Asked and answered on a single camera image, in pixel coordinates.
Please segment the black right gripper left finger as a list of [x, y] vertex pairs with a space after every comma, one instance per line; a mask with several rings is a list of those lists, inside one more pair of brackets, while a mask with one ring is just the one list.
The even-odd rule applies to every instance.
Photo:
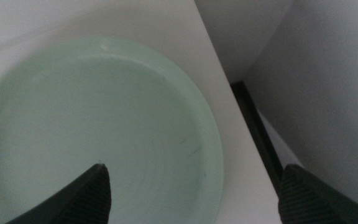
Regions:
[[107, 167], [95, 164], [73, 182], [8, 224], [107, 224], [111, 186]]

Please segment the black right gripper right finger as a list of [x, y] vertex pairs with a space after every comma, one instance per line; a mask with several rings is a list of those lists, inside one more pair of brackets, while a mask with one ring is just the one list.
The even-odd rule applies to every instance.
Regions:
[[304, 168], [284, 168], [278, 195], [282, 223], [358, 223], [358, 203]]

